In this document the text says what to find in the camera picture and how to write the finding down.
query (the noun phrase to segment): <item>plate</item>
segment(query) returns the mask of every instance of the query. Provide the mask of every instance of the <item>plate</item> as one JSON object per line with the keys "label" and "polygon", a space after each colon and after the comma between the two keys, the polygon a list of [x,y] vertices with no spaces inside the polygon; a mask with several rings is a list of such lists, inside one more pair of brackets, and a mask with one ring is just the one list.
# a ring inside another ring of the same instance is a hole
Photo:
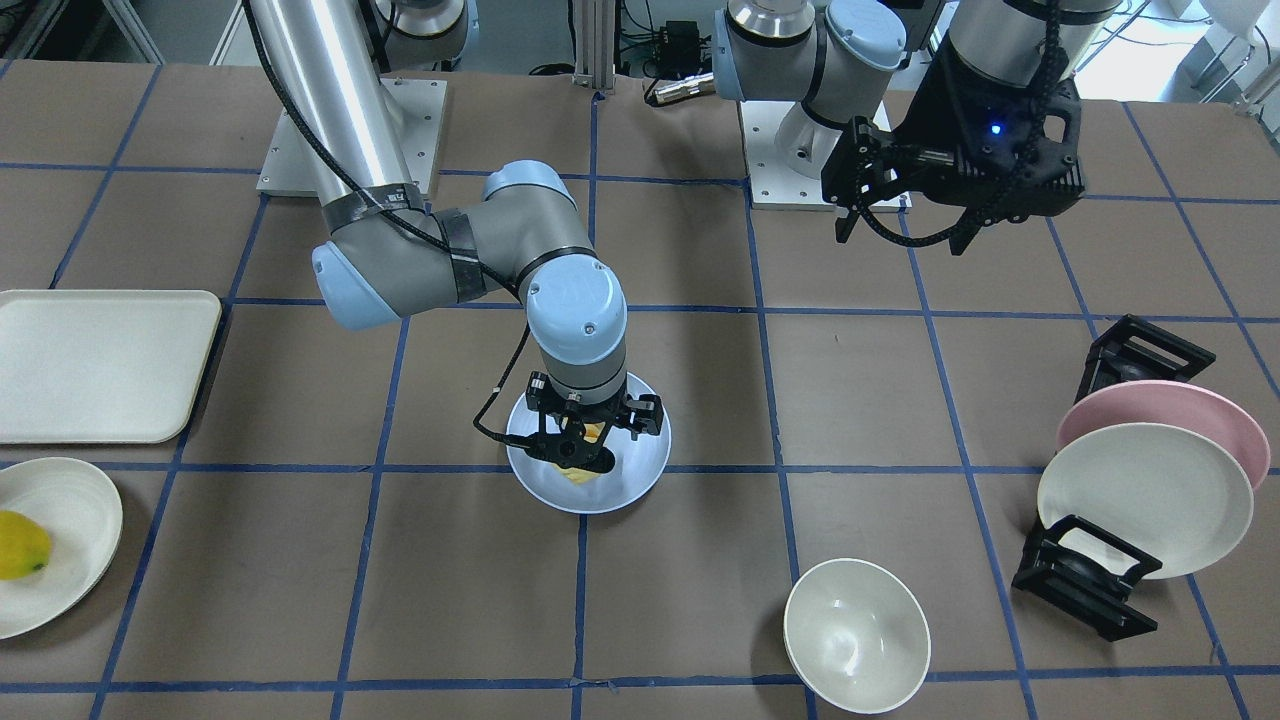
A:
{"label": "plate", "polygon": [[[627,392],[635,397],[652,395],[653,389],[628,373]],[[511,410],[507,432],[527,436],[536,429],[538,413],[526,407],[525,398],[521,397]],[[613,451],[613,469],[582,484],[573,484],[550,462],[534,460],[516,447],[507,447],[507,460],[520,484],[547,505],[582,515],[611,512],[639,500],[662,477],[667,457],[671,456],[671,415],[663,418],[659,434],[643,434],[635,441],[631,439],[631,433],[613,428],[609,437],[604,438],[604,447]]]}
{"label": "plate", "polygon": [[54,541],[49,565],[0,582],[0,639],[33,630],[74,606],[106,573],[120,542],[120,493],[102,470],[41,457],[0,470],[0,510],[22,512]]}
{"label": "plate", "polygon": [[0,443],[174,437],[221,309],[205,291],[0,292]]}
{"label": "plate", "polygon": [[[1253,519],[1249,478],[1216,442],[1174,425],[1128,423],[1093,430],[1059,452],[1041,478],[1041,521],[1053,527],[1079,515],[1164,568],[1151,579],[1176,578],[1221,560]],[[1062,544],[1120,575],[1134,560],[1080,530]]]}
{"label": "plate", "polygon": [[1130,380],[1084,397],[1062,418],[1057,447],[1123,423],[1161,423],[1207,437],[1235,457],[1253,489],[1271,466],[1271,443],[1257,420],[1216,392],[1172,380]]}

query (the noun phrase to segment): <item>pink plate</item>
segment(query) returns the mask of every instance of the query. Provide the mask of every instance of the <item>pink plate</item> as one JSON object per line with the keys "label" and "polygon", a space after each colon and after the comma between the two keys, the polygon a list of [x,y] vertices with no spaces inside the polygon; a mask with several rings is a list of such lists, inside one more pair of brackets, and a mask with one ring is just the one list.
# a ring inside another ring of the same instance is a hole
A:
{"label": "pink plate", "polygon": [[1161,423],[1207,437],[1235,457],[1253,489],[1271,466],[1271,445],[1257,420],[1216,392],[1171,380],[1132,380],[1087,396],[1057,427],[1057,448],[1124,423]]}

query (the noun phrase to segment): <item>white mounting plate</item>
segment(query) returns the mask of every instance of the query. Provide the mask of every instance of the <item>white mounting plate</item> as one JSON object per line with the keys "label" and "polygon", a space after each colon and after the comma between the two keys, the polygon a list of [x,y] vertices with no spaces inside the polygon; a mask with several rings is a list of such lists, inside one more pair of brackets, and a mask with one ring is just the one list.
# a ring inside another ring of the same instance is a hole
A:
{"label": "white mounting plate", "polygon": [[[403,109],[404,124],[397,124],[401,133],[401,151],[408,165],[410,178],[429,197],[431,178],[435,177],[440,149],[440,128],[444,124],[443,79],[383,78],[383,87]],[[280,114],[271,136],[271,147],[262,160],[262,174],[257,178],[257,191],[282,197],[315,197],[315,179],[311,176],[311,149],[298,133],[288,115]]]}
{"label": "white mounting plate", "polygon": [[[782,159],[773,137],[782,118],[795,102],[750,100],[739,102],[742,109],[742,145],[746,149],[746,168],[751,177],[751,205],[767,210],[831,210],[822,197],[822,181],[791,169]],[[881,104],[876,110],[876,126],[891,129],[888,114]],[[911,196],[904,192],[896,199],[872,205],[877,213],[896,213],[911,206]]]}

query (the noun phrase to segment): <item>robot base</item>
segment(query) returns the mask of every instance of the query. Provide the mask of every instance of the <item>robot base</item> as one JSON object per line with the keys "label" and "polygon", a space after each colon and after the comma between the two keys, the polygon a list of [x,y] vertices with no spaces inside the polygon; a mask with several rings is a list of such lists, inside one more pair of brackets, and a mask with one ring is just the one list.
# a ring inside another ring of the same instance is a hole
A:
{"label": "robot base", "polygon": [[[429,197],[431,178],[435,177],[447,86],[443,79],[383,78],[387,99],[394,100],[387,104],[387,109],[399,135],[401,152],[422,197]],[[298,128],[282,113],[271,136],[271,147],[262,160],[257,191],[280,197],[315,197],[310,155],[311,149]]]}
{"label": "robot base", "polygon": [[[831,210],[832,205],[822,197],[822,181],[791,169],[774,143],[778,127],[792,105],[795,102],[772,100],[739,102],[746,168],[751,177],[751,206],[763,210]],[[882,129],[890,127],[883,104],[876,110],[876,124]],[[896,213],[910,206],[911,197],[904,192],[872,208]]]}
{"label": "robot base", "polygon": [[[632,374],[627,374],[627,391],[632,396],[653,393]],[[521,396],[511,410],[507,433],[524,436],[536,429],[538,413],[526,407]],[[613,470],[582,484],[573,484],[550,462],[534,460],[515,447],[507,447],[507,460],[520,484],[547,505],[582,515],[611,512],[640,500],[662,477],[671,455],[671,415],[666,416],[662,433],[657,436],[641,434],[631,439],[626,430],[613,428],[604,447],[613,451],[617,464]]]}

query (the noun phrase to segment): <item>rectangular tray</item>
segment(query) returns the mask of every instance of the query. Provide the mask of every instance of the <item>rectangular tray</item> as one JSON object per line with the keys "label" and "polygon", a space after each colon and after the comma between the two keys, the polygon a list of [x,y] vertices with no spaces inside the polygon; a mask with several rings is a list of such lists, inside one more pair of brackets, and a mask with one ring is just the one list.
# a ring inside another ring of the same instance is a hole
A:
{"label": "rectangular tray", "polygon": [[205,291],[0,292],[0,443],[177,436],[221,310]]}

